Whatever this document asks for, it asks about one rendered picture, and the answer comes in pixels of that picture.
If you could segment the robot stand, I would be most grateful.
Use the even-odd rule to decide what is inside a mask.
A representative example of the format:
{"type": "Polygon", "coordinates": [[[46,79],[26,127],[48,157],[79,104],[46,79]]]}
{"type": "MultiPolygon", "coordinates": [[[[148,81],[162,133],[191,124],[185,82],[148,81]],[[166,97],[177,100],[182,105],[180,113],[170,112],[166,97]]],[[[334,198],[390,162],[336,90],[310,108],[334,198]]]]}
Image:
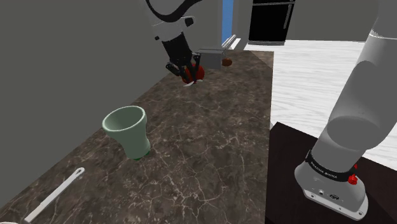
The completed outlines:
{"type": "Polygon", "coordinates": [[[270,130],[265,224],[397,224],[397,171],[362,157],[368,213],[354,221],[305,197],[294,177],[316,137],[277,122],[270,130]]]}

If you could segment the black refrigerator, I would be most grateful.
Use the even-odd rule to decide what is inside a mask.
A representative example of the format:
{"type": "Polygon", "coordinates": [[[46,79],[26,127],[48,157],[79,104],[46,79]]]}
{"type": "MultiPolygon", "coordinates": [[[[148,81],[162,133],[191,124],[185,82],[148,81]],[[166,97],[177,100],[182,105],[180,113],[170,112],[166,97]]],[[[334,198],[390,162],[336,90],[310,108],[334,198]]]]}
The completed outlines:
{"type": "Polygon", "coordinates": [[[283,46],[295,0],[253,0],[249,45],[283,46]]]}

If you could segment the red round object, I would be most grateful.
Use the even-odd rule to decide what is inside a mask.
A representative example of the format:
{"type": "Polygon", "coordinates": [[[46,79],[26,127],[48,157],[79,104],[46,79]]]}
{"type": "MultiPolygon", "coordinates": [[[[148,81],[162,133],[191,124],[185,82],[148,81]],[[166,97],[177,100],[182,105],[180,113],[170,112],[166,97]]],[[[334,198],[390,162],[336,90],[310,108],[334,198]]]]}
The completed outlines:
{"type": "MultiPolygon", "coordinates": [[[[198,71],[195,74],[196,80],[202,81],[204,79],[204,75],[205,75],[205,72],[204,72],[203,67],[199,66],[198,71]]],[[[185,67],[185,76],[187,77],[187,79],[181,76],[182,81],[185,83],[185,87],[195,84],[195,82],[193,81],[191,72],[189,71],[189,69],[187,67],[185,67]]]]}

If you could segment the grey metal toaster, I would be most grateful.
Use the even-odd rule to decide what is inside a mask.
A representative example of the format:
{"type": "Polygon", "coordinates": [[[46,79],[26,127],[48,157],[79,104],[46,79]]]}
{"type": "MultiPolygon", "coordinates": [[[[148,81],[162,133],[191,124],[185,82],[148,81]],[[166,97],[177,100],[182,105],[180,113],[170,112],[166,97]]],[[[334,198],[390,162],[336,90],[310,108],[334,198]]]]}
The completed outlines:
{"type": "Polygon", "coordinates": [[[198,53],[204,69],[221,69],[222,60],[226,57],[224,49],[199,49],[198,53]]]}

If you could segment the blue door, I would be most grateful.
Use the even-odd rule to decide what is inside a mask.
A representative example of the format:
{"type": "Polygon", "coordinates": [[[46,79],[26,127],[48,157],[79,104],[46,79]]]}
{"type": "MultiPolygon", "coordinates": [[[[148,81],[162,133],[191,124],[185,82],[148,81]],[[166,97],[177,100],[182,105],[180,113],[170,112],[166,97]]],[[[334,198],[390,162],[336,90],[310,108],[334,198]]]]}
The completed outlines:
{"type": "Polygon", "coordinates": [[[232,35],[233,0],[222,0],[221,42],[224,43],[232,35]]]}

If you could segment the pale green vase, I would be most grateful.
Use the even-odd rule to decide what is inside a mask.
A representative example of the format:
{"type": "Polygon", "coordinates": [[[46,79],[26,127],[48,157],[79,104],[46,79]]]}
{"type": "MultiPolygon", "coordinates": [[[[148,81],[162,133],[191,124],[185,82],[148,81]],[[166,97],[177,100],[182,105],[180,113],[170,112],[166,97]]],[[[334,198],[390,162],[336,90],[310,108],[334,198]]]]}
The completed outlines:
{"type": "Polygon", "coordinates": [[[125,106],[108,114],[102,121],[105,133],[121,144],[126,156],[140,160],[150,152],[146,135],[147,115],[139,106],[125,106]]]}

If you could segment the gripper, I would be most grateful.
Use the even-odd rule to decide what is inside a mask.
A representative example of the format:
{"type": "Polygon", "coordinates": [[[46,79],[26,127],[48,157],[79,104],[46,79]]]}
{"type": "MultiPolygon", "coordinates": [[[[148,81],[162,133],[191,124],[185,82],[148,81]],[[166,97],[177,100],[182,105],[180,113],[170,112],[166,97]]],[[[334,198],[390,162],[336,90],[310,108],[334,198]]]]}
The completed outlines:
{"type": "Polygon", "coordinates": [[[199,69],[201,54],[193,54],[193,60],[195,62],[192,64],[192,51],[188,46],[184,32],[181,32],[172,40],[162,41],[162,44],[169,56],[169,61],[165,66],[166,69],[175,76],[180,77],[183,82],[190,83],[190,78],[186,75],[185,68],[183,67],[186,66],[191,72],[193,81],[197,82],[195,74],[199,69]]]}

